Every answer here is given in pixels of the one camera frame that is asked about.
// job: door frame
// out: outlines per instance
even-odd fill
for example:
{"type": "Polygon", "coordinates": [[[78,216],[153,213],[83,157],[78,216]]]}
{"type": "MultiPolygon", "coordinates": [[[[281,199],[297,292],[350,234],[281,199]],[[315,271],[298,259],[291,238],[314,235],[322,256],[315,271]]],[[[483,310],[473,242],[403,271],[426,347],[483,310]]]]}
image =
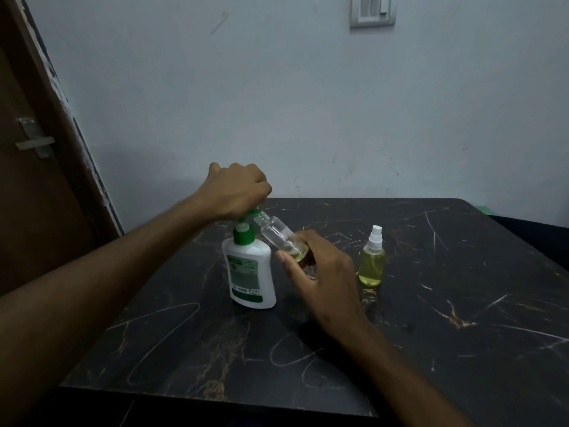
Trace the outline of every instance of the door frame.
{"type": "Polygon", "coordinates": [[[0,0],[0,46],[36,114],[97,245],[124,231],[87,149],[25,0],[0,0]]]}

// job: person's left arm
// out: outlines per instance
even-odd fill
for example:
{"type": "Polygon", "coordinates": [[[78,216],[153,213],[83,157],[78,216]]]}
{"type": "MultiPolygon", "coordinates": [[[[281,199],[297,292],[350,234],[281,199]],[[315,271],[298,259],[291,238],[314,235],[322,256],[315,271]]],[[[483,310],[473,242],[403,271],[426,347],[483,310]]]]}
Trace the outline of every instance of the person's left arm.
{"type": "Polygon", "coordinates": [[[124,237],[0,298],[0,419],[16,422],[58,385],[142,285],[209,223],[271,193],[256,165],[212,163],[189,198],[124,237]]]}

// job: bottle with yellow liquid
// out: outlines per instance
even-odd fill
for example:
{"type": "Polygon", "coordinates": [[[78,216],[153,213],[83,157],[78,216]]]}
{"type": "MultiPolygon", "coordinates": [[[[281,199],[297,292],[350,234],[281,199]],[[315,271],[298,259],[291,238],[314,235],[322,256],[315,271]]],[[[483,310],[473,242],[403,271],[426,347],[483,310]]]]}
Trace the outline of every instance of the bottle with yellow liquid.
{"type": "Polygon", "coordinates": [[[309,252],[309,247],[303,243],[288,226],[278,218],[267,215],[264,211],[251,210],[255,215],[253,220],[260,226],[260,232],[279,250],[287,252],[296,262],[300,262],[309,252]]]}
{"type": "Polygon", "coordinates": [[[379,286],[383,277],[384,265],[385,250],[383,250],[381,226],[374,225],[367,244],[361,252],[358,273],[359,281],[366,286],[379,286]]]}

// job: forearm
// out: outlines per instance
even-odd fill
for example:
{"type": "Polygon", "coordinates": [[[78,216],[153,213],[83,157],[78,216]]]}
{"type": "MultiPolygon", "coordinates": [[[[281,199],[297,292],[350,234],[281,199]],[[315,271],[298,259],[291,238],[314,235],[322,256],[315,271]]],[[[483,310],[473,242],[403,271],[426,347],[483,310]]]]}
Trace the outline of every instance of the forearm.
{"type": "Polygon", "coordinates": [[[407,365],[373,325],[359,327],[341,344],[407,427],[474,427],[472,421],[407,365]]]}
{"type": "Polygon", "coordinates": [[[0,298],[0,409],[15,419],[56,386],[148,278],[208,221],[191,198],[0,298]]]}

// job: hand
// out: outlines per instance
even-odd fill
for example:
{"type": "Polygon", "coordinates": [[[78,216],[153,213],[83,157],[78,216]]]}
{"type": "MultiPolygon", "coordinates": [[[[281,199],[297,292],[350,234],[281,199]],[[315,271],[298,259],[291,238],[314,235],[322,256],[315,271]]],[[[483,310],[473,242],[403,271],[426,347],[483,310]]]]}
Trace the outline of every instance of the hand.
{"type": "Polygon", "coordinates": [[[355,331],[370,324],[359,302],[352,258],[314,230],[296,235],[314,255],[317,279],[308,278],[289,254],[278,251],[276,256],[323,330],[340,344],[348,344],[355,331]]]}
{"type": "Polygon", "coordinates": [[[189,199],[197,201],[212,221],[234,220],[260,205],[272,190],[255,164],[232,163],[221,168],[213,162],[208,178],[189,199]]]}

